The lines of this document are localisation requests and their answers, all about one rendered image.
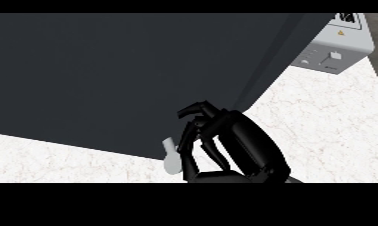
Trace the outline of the pale water bottle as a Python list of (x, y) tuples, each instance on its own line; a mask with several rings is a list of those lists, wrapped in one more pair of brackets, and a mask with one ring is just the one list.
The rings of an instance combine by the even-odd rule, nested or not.
[(174, 175), (182, 172), (182, 159), (172, 137), (163, 141), (163, 146), (166, 150), (164, 169), (169, 174)]

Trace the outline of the dark grey cabinet door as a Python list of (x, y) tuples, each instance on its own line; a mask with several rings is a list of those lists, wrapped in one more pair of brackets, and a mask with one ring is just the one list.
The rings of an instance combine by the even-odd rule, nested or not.
[(2, 13), (0, 134), (163, 158), (179, 110), (248, 110), (331, 19)]

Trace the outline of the pale grey toaster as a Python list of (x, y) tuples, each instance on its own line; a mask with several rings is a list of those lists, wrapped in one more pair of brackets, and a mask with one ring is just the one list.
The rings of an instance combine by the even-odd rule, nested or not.
[(375, 50), (363, 13), (337, 13), (291, 65), (338, 75)]

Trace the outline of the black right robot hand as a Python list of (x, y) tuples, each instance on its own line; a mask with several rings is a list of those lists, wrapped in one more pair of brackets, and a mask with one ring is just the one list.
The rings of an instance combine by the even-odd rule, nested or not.
[[(188, 122), (177, 152), (183, 180), (188, 183), (285, 183), (291, 168), (282, 151), (253, 120), (238, 111), (219, 109), (208, 101), (197, 102), (177, 112)], [(194, 143), (220, 166), (220, 171), (201, 172), (192, 155)]]

